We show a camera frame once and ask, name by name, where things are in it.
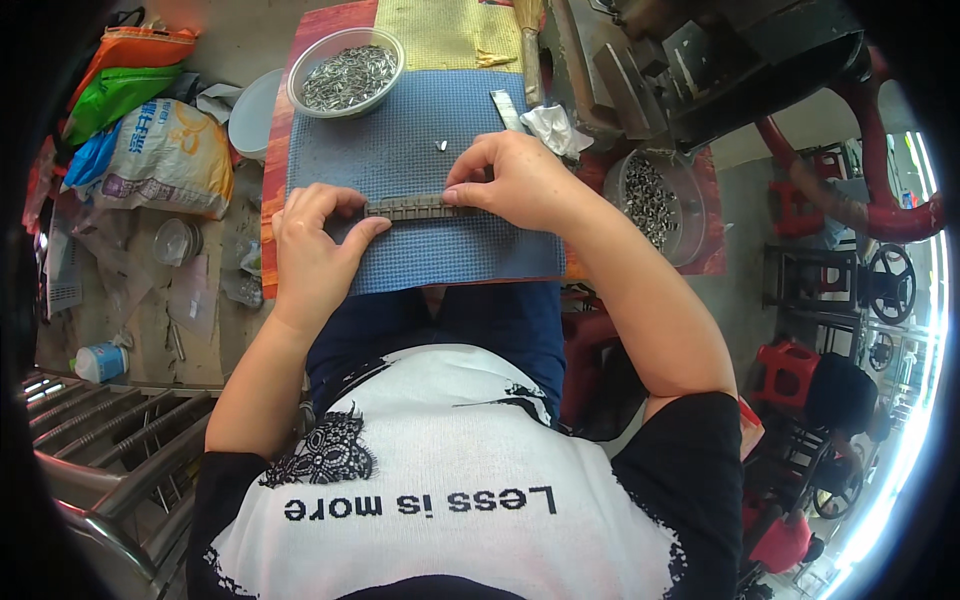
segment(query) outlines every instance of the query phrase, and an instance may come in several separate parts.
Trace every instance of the yellow mat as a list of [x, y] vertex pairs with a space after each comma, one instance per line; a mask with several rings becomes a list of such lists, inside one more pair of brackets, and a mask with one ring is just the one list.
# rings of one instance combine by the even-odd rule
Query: yellow mat
[[412, 71], [476, 69], [477, 53], [516, 57], [485, 70], [522, 73], [514, 9], [477, 0], [379, 0], [374, 27], [394, 34]]

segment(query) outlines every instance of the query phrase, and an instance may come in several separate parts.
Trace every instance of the woven mat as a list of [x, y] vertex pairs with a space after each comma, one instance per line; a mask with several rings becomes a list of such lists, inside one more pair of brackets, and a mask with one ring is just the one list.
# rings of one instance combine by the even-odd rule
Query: woven mat
[[[353, 187], [370, 202], [437, 193], [453, 161], [479, 133], [503, 131], [490, 98], [507, 89], [524, 111], [523, 78], [491, 71], [409, 71], [377, 110], [358, 119], [294, 117], [287, 193], [314, 181]], [[446, 140], [446, 151], [435, 142]], [[331, 221], [340, 242], [353, 222]], [[436, 283], [559, 277], [564, 246], [549, 233], [484, 214], [397, 222], [367, 250], [352, 295]]]
[[485, 50], [516, 58], [491, 70], [523, 72], [513, 7], [477, 0], [379, 0], [374, 27], [400, 40], [409, 71], [475, 69], [476, 51]]

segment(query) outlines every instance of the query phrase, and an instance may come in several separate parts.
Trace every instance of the metal ruler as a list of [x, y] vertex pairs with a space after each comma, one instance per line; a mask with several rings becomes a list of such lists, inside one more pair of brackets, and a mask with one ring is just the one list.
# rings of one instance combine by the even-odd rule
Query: metal ruler
[[493, 98], [493, 103], [496, 105], [496, 111], [500, 113], [500, 118], [503, 119], [503, 125], [508, 130], [526, 133], [526, 130], [523, 129], [523, 124], [520, 123], [519, 115], [516, 114], [514, 101], [510, 99], [510, 94], [507, 93], [507, 90], [496, 89], [490, 92], [490, 95]]
[[412, 221], [414, 219], [468, 217], [477, 214], [478, 209], [472, 206], [444, 204], [440, 194], [420, 194], [418, 196], [384, 198], [376, 204], [367, 204], [364, 206], [363, 212], [365, 217], [387, 217], [391, 221]]

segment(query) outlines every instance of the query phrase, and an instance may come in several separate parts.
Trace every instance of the bowl of metal pieces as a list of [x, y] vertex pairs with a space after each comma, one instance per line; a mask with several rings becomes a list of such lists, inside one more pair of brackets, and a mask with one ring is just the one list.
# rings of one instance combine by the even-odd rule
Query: bowl of metal pieces
[[287, 98], [321, 119], [356, 117], [384, 101], [403, 71], [403, 47], [373, 27], [344, 29], [306, 49], [290, 69]]
[[603, 191], [674, 267], [700, 255], [707, 229], [704, 198], [679, 154], [634, 150], [611, 167]]

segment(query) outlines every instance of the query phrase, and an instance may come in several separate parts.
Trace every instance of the wooden table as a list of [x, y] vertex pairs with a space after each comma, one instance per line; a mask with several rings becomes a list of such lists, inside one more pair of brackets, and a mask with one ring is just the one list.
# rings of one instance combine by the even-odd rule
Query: wooden table
[[[290, 149], [290, 130], [294, 109], [287, 100], [286, 81], [293, 63], [315, 41], [348, 27], [372, 27], [376, 19], [377, 0], [359, 0], [349, 4], [307, 12], [297, 27], [287, 64], [276, 92], [274, 120], [270, 127], [266, 166], [263, 173], [263, 205], [261, 208], [260, 240], [263, 245], [263, 297], [276, 298], [276, 240], [271, 222], [274, 213], [283, 208], [286, 199], [287, 157]], [[600, 193], [607, 170], [620, 156], [583, 155], [584, 169], [577, 175]], [[717, 190], [713, 159], [709, 151], [697, 156], [693, 165], [697, 182], [704, 196], [708, 212], [705, 248], [699, 259], [681, 267], [682, 275], [722, 275], [727, 271], [724, 253], [724, 224], [720, 215], [720, 195]], [[585, 279], [587, 274], [577, 261], [576, 253], [566, 247], [566, 275], [569, 279]]]

